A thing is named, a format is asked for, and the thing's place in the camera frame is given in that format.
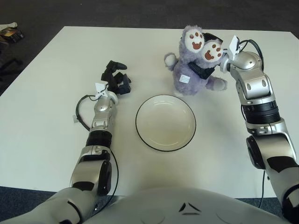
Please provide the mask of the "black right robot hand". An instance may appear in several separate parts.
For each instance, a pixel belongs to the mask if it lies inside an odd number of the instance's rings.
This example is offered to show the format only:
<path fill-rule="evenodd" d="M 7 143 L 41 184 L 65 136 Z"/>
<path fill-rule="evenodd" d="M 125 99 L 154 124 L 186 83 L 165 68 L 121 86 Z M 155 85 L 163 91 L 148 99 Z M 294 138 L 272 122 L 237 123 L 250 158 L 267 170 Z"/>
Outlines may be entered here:
<path fill-rule="evenodd" d="M 200 56 L 188 63 L 188 67 L 200 78 L 208 79 L 224 57 L 221 48 L 223 40 L 211 33 L 204 33 L 203 36 L 205 44 Z"/>

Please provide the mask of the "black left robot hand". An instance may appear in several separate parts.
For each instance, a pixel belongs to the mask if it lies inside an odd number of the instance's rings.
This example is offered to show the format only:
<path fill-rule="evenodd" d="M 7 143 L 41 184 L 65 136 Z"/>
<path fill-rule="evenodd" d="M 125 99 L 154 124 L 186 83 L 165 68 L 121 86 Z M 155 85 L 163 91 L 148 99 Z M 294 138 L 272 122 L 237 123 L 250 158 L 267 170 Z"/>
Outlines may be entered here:
<path fill-rule="evenodd" d="M 130 83 L 131 80 L 127 74 L 118 72 L 114 75 L 117 70 L 126 70 L 127 66 L 119 63 L 110 61 L 104 73 L 101 76 L 102 81 L 108 82 L 108 91 L 114 92 L 115 94 L 124 95 L 131 92 Z"/>

